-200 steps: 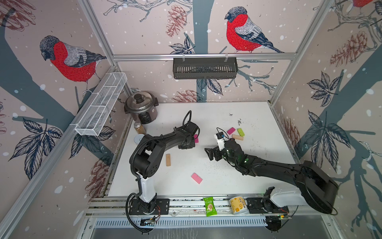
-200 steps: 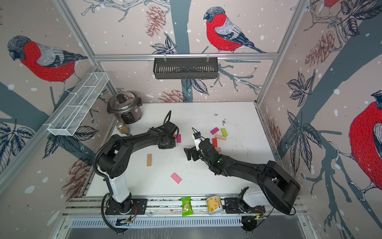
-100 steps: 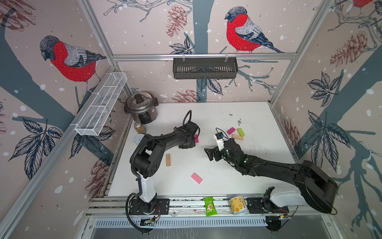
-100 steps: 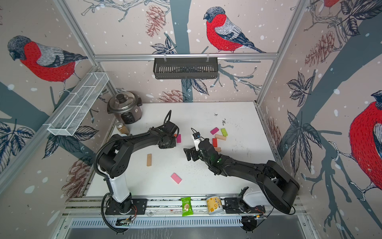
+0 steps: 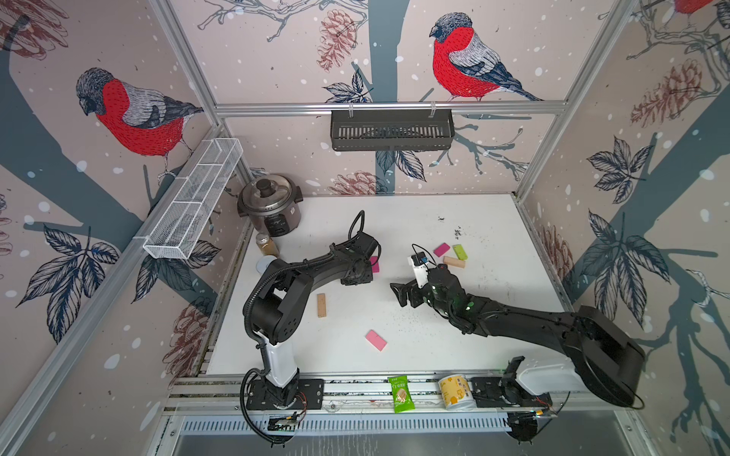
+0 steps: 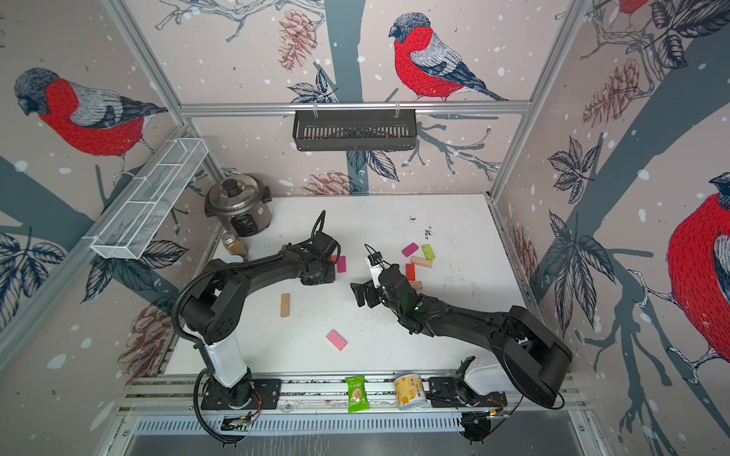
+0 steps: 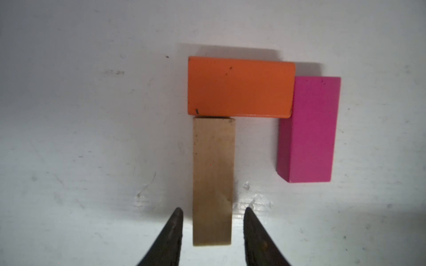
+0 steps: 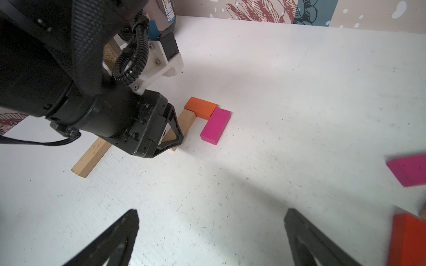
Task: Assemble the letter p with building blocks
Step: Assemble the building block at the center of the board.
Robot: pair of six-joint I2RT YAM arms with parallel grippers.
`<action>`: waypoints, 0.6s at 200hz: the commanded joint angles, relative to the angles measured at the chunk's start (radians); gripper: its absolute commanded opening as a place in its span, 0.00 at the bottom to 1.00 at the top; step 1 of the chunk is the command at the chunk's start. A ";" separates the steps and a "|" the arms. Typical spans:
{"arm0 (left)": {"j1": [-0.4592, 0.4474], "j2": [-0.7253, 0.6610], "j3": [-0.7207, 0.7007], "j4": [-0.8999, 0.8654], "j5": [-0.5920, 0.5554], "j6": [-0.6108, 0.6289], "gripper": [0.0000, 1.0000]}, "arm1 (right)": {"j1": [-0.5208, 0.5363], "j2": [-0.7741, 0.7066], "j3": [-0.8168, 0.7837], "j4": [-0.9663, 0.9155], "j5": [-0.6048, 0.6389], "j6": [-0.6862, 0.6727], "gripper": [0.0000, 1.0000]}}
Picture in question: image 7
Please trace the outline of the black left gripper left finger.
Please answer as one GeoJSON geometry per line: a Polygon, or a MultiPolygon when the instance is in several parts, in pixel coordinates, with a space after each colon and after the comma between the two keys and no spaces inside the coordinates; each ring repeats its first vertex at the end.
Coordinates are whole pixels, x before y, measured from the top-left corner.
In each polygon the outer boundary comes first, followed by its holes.
{"type": "Polygon", "coordinates": [[[183,220],[183,210],[178,207],[137,266],[178,266],[183,238],[183,220]]]}

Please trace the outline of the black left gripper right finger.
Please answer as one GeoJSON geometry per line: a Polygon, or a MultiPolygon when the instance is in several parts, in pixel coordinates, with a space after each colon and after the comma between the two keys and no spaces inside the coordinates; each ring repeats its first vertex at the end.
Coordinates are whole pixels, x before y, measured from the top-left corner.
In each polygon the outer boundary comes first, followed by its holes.
{"type": "Polygon", "coordinates": [[[290,266],[250,207],[244,214],[244,241],[248,266],[290,266]]]}

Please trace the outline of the magenta block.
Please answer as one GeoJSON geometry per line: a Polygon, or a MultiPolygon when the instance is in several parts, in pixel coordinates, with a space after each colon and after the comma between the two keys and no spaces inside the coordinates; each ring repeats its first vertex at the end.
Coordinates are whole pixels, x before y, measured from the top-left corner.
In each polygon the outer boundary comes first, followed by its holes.
{"type": "Polygon", "coordinates": [[[279,123],[278,175],[289,183],[332,178],[340,77],[298,76],[292,115],[279,123]]]}

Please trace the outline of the long wooden block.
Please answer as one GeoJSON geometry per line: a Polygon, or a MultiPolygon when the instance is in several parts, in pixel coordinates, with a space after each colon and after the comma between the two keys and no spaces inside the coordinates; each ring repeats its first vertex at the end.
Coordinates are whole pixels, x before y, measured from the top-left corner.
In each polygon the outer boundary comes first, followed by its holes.
{"type": "Polygon", "coordinates": [[[193,119],[193,245],[231,244],[235,120],[193,119]]]}

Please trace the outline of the orange block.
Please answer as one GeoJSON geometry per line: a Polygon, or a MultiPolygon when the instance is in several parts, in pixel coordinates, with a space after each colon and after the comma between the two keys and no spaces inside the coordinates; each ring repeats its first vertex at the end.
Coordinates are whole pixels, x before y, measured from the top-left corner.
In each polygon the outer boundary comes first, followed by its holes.
{"type": "Polygon", "coordinates": [[[190,115],[287,119],[292,114],[293,62],[189,57],[187,72],[190,115]]]}

